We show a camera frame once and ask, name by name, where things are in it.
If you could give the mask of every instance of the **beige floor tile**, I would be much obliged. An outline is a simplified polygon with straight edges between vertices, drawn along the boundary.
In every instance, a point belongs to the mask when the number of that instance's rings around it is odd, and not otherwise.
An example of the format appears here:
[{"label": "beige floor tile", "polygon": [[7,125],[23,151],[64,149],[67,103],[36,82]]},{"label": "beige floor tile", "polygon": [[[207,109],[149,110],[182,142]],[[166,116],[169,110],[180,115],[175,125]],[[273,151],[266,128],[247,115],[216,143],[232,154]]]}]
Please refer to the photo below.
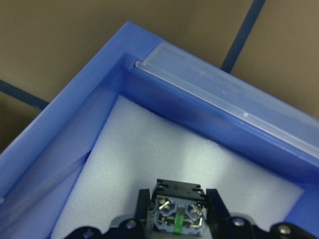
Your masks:
[{"label": "beige floor tile", "polygon": [[128,20],[219,66],[251,2],[5,0],[0,79],[50,101]]},{"label": "beige floor tile", "polygon": [[318,29],[319,1],[266,1],[232,74],[319,119]]},{"label": "beige floor tile", "polygon": [[40,110],[0,92],[0,153],[39,113]]}]

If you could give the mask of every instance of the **white foam padding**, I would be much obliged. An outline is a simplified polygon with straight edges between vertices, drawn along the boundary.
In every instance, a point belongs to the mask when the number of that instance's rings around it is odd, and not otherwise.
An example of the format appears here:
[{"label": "white foam padding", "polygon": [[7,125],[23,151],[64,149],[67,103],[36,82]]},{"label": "white foam padding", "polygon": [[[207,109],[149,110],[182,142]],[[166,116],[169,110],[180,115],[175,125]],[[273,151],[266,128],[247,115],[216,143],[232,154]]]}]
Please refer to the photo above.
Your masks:
[{"label": "white foam padding", "polygon": [[106,232],[113,218],[134,214],[139,189],[157,178],[218,189],[230,212],[268,230],[282,221],[302,189],[217,143],[119,97],[52,233],[81,226]]}]

